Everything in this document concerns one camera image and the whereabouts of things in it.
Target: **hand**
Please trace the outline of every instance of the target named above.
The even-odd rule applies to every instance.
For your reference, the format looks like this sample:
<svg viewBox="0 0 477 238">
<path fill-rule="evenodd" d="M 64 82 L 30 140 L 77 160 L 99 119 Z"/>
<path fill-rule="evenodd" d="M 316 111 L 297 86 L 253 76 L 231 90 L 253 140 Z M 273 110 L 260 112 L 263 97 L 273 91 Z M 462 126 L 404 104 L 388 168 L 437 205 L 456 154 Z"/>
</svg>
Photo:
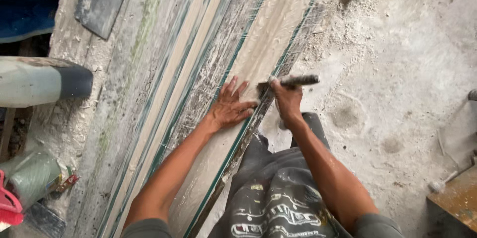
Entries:
<svg viewBox="0 0 477 238">
<path fill-rule="evenodd" d="M 303 119 L 300 112 L 301 97 L 303 96 L 301 86 L 283 87 L 279 79 L 274 79 L 271 82 L 271 89 L 275 93 L 278 111 L 285 125 L 290 125 L 297 119 Z"/>
<path fill-rule="evenodd" d="M 237 125 L 252 115 L 252 108 L 258 106 L 255 101 L 239 102 L 240 94 L 247 88 L 248 82 L 244 81 L 234 92 L 236 82 L 237 76 L 234 76 L 230 84 L 224 83 L 217 100 L 206 115 L 206 119 L 211 121 L 214 131 Z"/>
</svg>

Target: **forearm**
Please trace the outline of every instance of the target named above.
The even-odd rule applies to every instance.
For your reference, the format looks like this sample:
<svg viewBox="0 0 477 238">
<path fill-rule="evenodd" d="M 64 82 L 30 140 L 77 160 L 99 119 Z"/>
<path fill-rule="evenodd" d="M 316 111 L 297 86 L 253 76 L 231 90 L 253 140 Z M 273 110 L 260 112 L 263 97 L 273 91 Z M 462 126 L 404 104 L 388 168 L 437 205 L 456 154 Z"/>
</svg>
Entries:
<svg viewBox="0 0 477 238">
<path fill-rule="evenodd" d="M 197 155 L 217 131 L 209 117 L 205 117 L 192 133 L 161 163 L 136 196 L 124 227 L 146 218 L 160 218 L 167 222 L 174 197 L 192 167 Z"/>
<path fill-rule="evenodd" d="M 348 231 L 353 232 L 360 216 L 378 213 L 361 182 L 327 150 L 301 117 L 288 124 L 323 201 Z"/>
</svg>

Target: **wooden stick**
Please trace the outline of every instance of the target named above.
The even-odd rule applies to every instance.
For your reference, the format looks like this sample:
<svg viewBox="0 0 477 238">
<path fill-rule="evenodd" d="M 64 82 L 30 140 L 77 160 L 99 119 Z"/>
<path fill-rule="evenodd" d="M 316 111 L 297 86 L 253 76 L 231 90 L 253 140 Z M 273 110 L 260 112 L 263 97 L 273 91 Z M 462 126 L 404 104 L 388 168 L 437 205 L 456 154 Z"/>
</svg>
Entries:
<svg viewBox="0 0 477 238">
<path fill-rule="evenodd" d="M 5 120 L 3 121 L 3 134 L 0 141 L 0 162 L 6 162 L 9 160 L 8 143 L 10 141 L 13 122 L 15 121 L 15 110 L 16 108 L 7 108 L 7 113 L 5 114 Z"/>
</svg>

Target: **left hand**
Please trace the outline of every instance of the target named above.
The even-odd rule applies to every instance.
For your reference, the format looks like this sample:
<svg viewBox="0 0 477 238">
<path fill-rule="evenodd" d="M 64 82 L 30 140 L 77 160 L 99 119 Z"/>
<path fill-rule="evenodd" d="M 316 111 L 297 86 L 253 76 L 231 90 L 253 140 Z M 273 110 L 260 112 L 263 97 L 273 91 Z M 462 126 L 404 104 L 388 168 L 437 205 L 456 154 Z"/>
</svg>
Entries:
<svg viewBox="0 0 477 238">
<path fill-rule="evenodd" d="M 224 83 L 217 100 L 206 115 L 206 118 L 212 122 L 215 131 L 237 125 L 252 115 L 252 108 L 258 106 L 255 101 L 239 102 L 240 94 L 247 88 L 248 81 L 244 81 L 234 92 L 236 82 L 237 76 L 234 76 L 230 84 Z"/>
</svg>

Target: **concrete floor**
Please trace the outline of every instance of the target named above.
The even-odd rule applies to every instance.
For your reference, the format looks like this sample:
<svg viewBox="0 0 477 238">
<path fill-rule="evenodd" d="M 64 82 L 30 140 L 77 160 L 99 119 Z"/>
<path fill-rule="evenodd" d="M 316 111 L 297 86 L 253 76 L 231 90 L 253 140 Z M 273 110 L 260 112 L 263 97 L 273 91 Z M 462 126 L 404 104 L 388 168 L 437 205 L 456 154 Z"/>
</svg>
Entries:
<svg viewBox="0 0 477 238">
<path fill-rule="evenodd" d="M 476 0 L 321 1 L 325 19 L 291 71 L 321 76 L 301 110 L 319 114 L 334 155 L 406 237 L 444 237 L 429 222 L 427 185 L 456 169 L 436 131 L 477 88 Z M 273 152 L 291 140 L 278 122 L 271 107 L 259 129 Z"/>
</svg>

